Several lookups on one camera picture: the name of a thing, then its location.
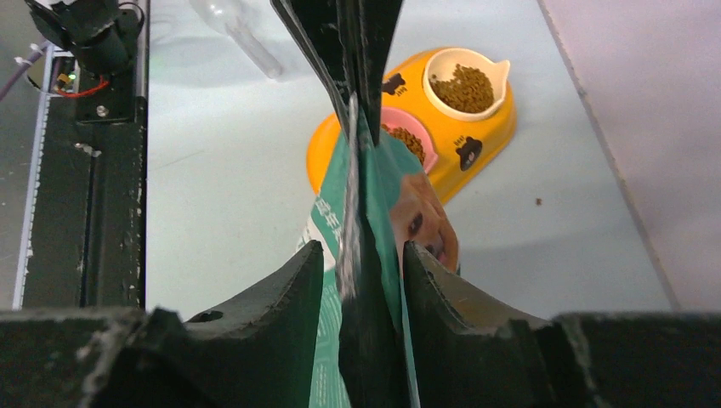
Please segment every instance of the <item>green plastic bag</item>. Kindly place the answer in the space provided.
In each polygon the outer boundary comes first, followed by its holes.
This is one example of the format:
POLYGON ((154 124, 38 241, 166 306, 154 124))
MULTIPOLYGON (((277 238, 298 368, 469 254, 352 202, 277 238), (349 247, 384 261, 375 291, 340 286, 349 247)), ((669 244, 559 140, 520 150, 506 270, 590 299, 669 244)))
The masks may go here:
MULTIPOLYGON (((417 402, 415 369, 405 310, 405 293, 400 282, 399 258, 406 241, 416 241, 433 253, 449 270, 458 267, 458 242, 443 206, 421 166, 403 144, 381 131, 372 147, 366 121, 359 121, 359 154, 366 177, 366 217, 376 241, 382 265, 382 283, 393 326, 403 334, 411 399, 417 402)), ((320 241, 324 250, 324 279, 315 363, 309 406, 350 407, 343 378, 338 369, 338 334, 341 301, 336 287, 335 266, 343 233, 343 200, 349 166, 349 144, 341 134, 335 146, 321 192, 315 200, 298 249, 310 240, 320 241)))

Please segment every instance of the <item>clear plastic scoop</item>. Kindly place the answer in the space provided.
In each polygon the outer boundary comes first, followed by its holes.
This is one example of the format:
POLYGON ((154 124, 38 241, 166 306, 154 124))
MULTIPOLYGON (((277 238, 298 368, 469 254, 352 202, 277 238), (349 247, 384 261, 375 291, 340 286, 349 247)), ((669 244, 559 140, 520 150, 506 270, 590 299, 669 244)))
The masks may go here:
POLYGON ((242 20, 242 6, 237 0, 190 0, 190 5, 210 28, 230 36, 253 63, 268 77, 283 72, 281 64, 248 30, 242 20))

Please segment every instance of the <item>white bowl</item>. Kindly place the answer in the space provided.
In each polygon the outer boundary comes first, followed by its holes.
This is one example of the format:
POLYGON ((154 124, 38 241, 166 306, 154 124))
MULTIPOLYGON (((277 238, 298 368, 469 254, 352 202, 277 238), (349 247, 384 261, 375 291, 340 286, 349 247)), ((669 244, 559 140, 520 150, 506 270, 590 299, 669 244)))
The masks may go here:
POLYGON ((511 63, 506 59, 494 63, 481 54, 466 48, 447 48, 430 57, 423 71, 423 91, 431 104, 447 116, 464 122, 477 122, 491 117, 506 99, 506 82, 511 63), (455 110, 441 101, 430 87, 430 78, 436 81, 453 79, 456 64, 478 68, 491 81, 493 87, 493 105, 479 113, 467 113, 455 110))

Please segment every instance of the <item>kibble piece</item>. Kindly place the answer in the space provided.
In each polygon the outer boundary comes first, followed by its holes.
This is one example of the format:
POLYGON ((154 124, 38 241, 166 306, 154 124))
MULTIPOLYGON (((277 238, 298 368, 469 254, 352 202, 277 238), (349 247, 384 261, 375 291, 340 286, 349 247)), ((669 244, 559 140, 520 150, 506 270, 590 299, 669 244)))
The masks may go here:
POLYGON ((481 113, 493 105, 493 86, 478 68, 456 64, 453 79, 431 75, 430 87, 438 99, 456 111, 481 113))
POLYGON ((413 133, 408 132, 408 130, 403 127, 394 127, 391 129, 387 125, 382 124, 381 128, 394 138, 403 142, 408 150, 410 150, 412 154, 416 155, 421 164, 423 164, 423 161, 426 159, 426 152, 423 151, 421 139, 417 138, 413 133))

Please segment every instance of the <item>bolt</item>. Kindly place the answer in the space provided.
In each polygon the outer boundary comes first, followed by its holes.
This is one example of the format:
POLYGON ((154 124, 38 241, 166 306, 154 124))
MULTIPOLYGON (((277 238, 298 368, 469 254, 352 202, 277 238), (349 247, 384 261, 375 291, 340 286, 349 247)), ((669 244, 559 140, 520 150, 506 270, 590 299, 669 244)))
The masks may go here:
POLYGON ((108 112, 110 112, 110 111, 108 110, 108 108, 104 107, 103 105, 98 105, 98 107, 95 108, 95 112, 100 117, 106 117, 106 116, 108 116, 108 112))

